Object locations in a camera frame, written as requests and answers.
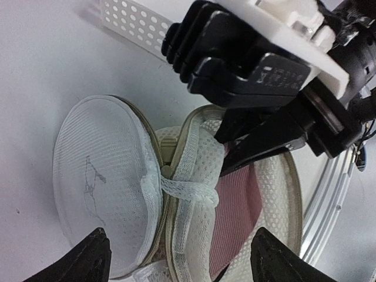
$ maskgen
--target pink fabric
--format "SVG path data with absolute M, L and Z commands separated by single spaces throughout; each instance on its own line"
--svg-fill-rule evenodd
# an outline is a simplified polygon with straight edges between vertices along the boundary
M 214 280 L 240 252 L 259 218 L 262 203 L 254 166 L 220 178 L 219 205 L 210 249 L 210 276 Z

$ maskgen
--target white table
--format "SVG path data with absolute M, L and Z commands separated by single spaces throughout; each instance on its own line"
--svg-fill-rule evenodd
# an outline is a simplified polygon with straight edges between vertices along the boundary
M 53 199 L 52 152 L 76 103 L 90 95 L 119 95 L 155 129 L 181 125 L 207 103 L 187 92 L 171 66 L 104 31 L 92 8 L 76 0 L 1 2 L 2 282 L 22 281 L 69 250 Z M 321 161 L 296 156 L 306 204 Z

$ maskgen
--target perforated white panel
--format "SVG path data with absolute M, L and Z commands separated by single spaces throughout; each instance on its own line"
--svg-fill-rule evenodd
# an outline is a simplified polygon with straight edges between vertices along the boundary
M 160 59 L 160 49 L 172 24 L 165 17 L 130 0 L 100 0 L 102 23 Z

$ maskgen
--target white mesh fabric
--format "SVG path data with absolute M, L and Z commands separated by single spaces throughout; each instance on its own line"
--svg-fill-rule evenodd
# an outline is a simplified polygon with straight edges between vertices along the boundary
M 171 183 L 163 180 L 168 184 L 165 192 L 179 199 L 171 243 L 174 270 L 177 279 L 184 282 L 211 281 L 209 251 L 218 201 L 215 187 L 224 158 L 223 145 L 201 127 L 211 119 L 218 120 L 219 115 L 208 117 L 202 112 L 189 124 L 184 151 L 173 177 L 177 189 L 173 191 Z
M 132 282 L 171 282 L 170 271 L 165 260 L 150 265 L 132 273 Z
M 204 122 L 201 127 L 205 128 L 211 135 L 215 135 L 221 126 L 222 121 L 217 119 L 212 119 Z
M 162 191 L 149 136 L 130 107 L 92 96 L 71 110 L 56 141 L 53 188 L 72 246 L 101 226 L 111 242 L 110 277 L 137 268 L 155 235 Z
M 164 138 L 175 139 L 177 141 L 180 135 L 180 130 L 181 126 L 172 126 L 155 131 L 159 145 Z
M 301 234 L 297 222 L 301 214 L 301 199 L 291 178 L 285 156 L 271 157 L 255 164 L 263 209 L 257 224 L 238 256 L 229 265 L 221 282 L 253 281 L 251 242 L 261 227 L 266 227 L 286 246 L 298 253 Z

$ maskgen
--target black plastic part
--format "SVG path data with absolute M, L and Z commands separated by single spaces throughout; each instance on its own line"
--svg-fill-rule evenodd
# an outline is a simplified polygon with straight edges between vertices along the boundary
M 346 105 L 376 74 L 376 38 L 373 27 L 359 26 L 360 33 L 347 46 L 337 46 L 329 55 L 350 75 L 350 82 L 340 99 Z
M 56 263 L 24 282 L 108 282 L 110 241 L 97 228 Z
M 355 8 L 362 14 L 376 19 L 376 5 L 374 0 L 351 0 Z
M 254 54 L 253 69 L 241 76 L 227 62 L 208 57 L 191 76 L 188 90 L 224 108 L 280 107 L 291 102 L 310 68 L 275 53 Z
M 362 123 L 376 119 L 376 89 L 365 99 L 351 101 L 349 111 Z
M 332 12 L 319 3 L 319 10 L 325 17 L 324 24 L 336 34 L 336 45 L 346 46 L 359 33 L 358 26 L 367 28 L 373 20 L 360 12 L 351 0 L 342 1 Z
M 236 137 L 237 134 L 231 135 L 236 133 L 235 129 L 231 130 L 236 127 L 230 125 L 229 120 L 221 125 L 225 128 L 219 132 Z M 325 152 L 334 158 L 354 144 L 361 132 L 361 123 L 322 82 L 314 79 L 291 103 L 249 131 L 225 157 L 221 176 L 258 160 L 299 149 L 305 142 L 317 156 Z M 217 140 L 227 139 L 221 136 Z
M 251 249 L 254 282 L 335 282 L 302 261 L 265 228 L 257 231 Z
M 225 144 L 247 135 L 263 122 L 261 113 L 249 109 L 229 109 L 215 137 L 219 143 Z
M 227 269 L 229 269 L 229 266 L 226 266 L 226 268 L 221 271 L 221 273 L 217 276 L 214 282 L 220 282 L 223 276 L 225 275 L 225 273 L 227 272 Z
M 307 143 L 317 156 L 325 152 L 330 158 L 337 157 L 359 139 L 361 123 L 320 80 L 314 79 L 302 92 L 311 105 L 307 110 L 315 120 Z
M 291 102 L 310 67 L 252 27 L 207 1 L 196 1 L 162 46 L 191 93 L 225 108 L 280 107 Z
M 357 156 L 355 164 L 357 165 L 357 168 L 360 172 L 365 171 L 365 168 L 367 166 L 367 152 L 365 150 L 365 147 L 360 149 L 359 155 Z
M 258 160 L 288 152 L 288 147 L 303 147 L 307 141 L 306 132 L 313 125 L 314 120 L 300 99 L 293 100 L 250 131 L 244 140 L 232 148 L 224 159 L 221 176 Z

